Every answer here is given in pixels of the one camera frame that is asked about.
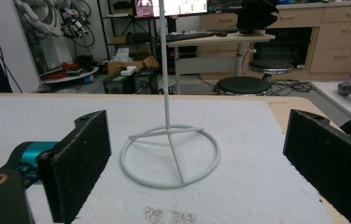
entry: floor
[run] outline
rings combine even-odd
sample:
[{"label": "floor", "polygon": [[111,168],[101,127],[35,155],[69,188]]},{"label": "floor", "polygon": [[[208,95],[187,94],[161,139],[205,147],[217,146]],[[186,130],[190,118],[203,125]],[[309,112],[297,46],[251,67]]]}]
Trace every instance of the floor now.
[{"label": "floor", "polygon": [[[59,83],[51,86],[49,92],[104,94],[103,80],[106,78],[107,75],[96,75],[94,77],[94,82],[91,84],[86,84],[83,78]],[[170,75],[168,79],[169,93],[176,93],[175,76]],[[203,81],[198,75],[182,76],[181,78],[181,90],[183,94],[186,95],[217,95],[214,92],[215,84],[216,81]],[[162,79],[160,78],[158,81],[158,88],[160,89],[161,87]],[[273,86],[273,95],[306,98],[315,104],[338,126],[343,125],[351,119],[349,115],[345,114],[339,107],[315,90],[309,82],[278,81]]]}]

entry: black stool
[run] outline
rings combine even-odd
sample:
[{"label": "black stool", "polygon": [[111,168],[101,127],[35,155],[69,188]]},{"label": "black stool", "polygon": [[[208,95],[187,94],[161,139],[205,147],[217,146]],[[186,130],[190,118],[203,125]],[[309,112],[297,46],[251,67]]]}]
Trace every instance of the black stool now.
[{"label": "black stool", "polygon": [[262,73],[263,78],[226,77],[217,83],[217,93],[220,95],[270,95],[272,75],[292,71],[292,64],[277,60],[256,60],[248,67],[253,72]]}]

